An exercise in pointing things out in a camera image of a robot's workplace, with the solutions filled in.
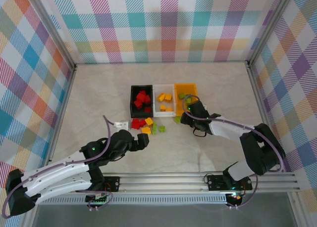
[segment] white table surface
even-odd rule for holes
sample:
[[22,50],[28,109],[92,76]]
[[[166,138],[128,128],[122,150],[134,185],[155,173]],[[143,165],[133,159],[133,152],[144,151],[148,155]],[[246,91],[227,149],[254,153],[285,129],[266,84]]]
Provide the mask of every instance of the white table surface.
[[[257,125],[261,117],[244,63],[148,63],[79,65],[60,130],[53,161],[90,141],[107,137],[102,115],[130,119],[131,85],[196,83],[210,114]],[[150,135],[149,146],[128,152],[103,172],[222,171],[244,158],[240,144],[218,136],[200,138],[173,118],[153,118],[166,133]]]

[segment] green block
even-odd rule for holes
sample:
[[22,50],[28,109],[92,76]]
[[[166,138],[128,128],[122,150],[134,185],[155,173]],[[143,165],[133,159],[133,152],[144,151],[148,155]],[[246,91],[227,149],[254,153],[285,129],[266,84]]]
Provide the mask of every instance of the green block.
[[174,118],[174,122],[176,122],[177,124],[180,124],[180,118],[181,118],[181,117],[175,117],[175,118]]
[[154,122],[153,123],[153,130],[152,130],[152,134],[156,135],[157,134],[157,123]]
[[158,130],[159,130],[159,132],[165,132],[165,126],[160,126],[160,127],[158,128]]
[[189,98],[186,99],[186,103],[187,103],[187,104],[191,104],[191,102],[192,102],[192,98],[191,98],[191,97],[189,97]]
[[178,97],[179,97],[179,99],[184,99],[184,98],[186,97],[186,94],[180,93],[180,94],[178,95]]

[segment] black motor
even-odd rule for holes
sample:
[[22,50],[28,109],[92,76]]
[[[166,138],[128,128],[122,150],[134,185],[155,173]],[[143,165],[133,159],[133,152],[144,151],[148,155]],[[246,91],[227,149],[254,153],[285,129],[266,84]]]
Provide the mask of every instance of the black motor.
[[[216,114],[216,113],[209,115],[208,111],[204,108],[204,105],[200,101],[196,101],[196,102],[190,104],[188,106],[188,110],[190,111],[189,114],[191,114],[195,117],[199,117],[199,118],[207,118],[208,119],[208,118],[220,117],[220,115]],[[200,120],[193,119],[193,118],[189,117],[186,113],[183,113],[183,115],[180,119],[180,122],[182,124],[189,125],[191,128],[194,128],[193,134],[195,136],[198,136],[195,134],[196,130],[205,133],[205,135],[202,137],[205,137],[207,134],[212,135],[210,128],[209,128],[209,123],[211,121],[200,121]]]

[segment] red block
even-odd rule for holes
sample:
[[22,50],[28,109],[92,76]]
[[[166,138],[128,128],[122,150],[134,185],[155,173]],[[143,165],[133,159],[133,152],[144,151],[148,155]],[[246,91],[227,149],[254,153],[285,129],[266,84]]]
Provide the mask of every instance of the red block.
[[143,127],[143,126],[145,126],[146,122],[145,122],[145,120],[141,120],[139,124],[140,124],[140,127]]
[[137,107],[138,110],[142,108],[142,103],[138,100],[134,101],[134,105]]
[[142,94],[142,93],[139,93],[137,95],[137,100],[140,102],[140,103],[143,103],[145,101],[145,95]]
[[151,109],[150,107],[146,107],[146,108],[144,109],[145,112],[151,112],[151,110],[152,110],[152,109]]
[[151,98],[150,98],[149,95],[146,95],[146,96],[145,96],[144,102],[145,102],[146,105],[150,105],[150,104],[151,104]]
[[137,129],[137,130],[140,129],[140,122],[138,119],[133,118],[131,128]]

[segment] gray floor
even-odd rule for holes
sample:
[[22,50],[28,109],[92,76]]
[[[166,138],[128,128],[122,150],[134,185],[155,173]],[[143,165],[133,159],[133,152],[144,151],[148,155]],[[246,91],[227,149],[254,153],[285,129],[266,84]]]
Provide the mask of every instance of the gray floor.
[[225,205],[109,205],[90,212],[82,205],[39,206],[33,227],[295,227],[286,193],[258,193],[240,210]]

